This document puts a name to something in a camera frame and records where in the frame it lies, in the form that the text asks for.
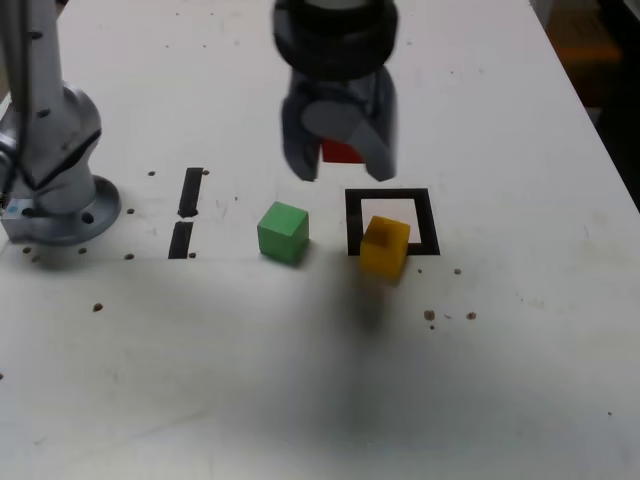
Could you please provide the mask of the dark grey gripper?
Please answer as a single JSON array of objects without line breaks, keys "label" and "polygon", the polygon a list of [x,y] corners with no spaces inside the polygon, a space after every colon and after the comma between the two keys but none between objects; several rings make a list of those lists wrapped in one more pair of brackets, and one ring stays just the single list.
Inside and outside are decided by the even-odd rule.
[{"label": "dark grey gripper", "polygon": [[322,159],[359,164],[379,182],[396,175],[396,90],[386,69],[358,79],[326,81],[291,74],[281,108],[284,158],[293,173],[313,182]]}]

